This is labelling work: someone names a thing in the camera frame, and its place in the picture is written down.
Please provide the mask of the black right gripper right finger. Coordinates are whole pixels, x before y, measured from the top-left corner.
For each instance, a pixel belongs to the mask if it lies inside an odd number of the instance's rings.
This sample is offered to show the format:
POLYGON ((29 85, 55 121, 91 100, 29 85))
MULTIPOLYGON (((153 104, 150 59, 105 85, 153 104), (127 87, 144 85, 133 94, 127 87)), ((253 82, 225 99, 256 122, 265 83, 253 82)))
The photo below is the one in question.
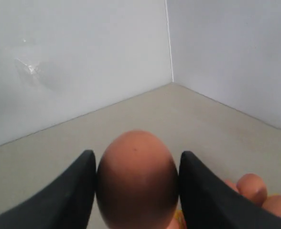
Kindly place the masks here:
POLYGON ((181 154, 179 192, 188 229, 281 229, 281 218, 235 192, 191 151, 181 154))

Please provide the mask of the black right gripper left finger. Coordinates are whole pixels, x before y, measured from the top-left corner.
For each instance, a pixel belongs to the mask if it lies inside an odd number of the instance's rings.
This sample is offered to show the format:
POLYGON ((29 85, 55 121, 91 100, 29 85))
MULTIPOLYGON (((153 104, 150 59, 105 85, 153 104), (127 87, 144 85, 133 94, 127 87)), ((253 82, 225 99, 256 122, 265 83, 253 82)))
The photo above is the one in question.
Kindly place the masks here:
POLYGON ((85 229, 95 187, 96 157, 85 150, 52 183, 0 214, 0 229, 85 229))

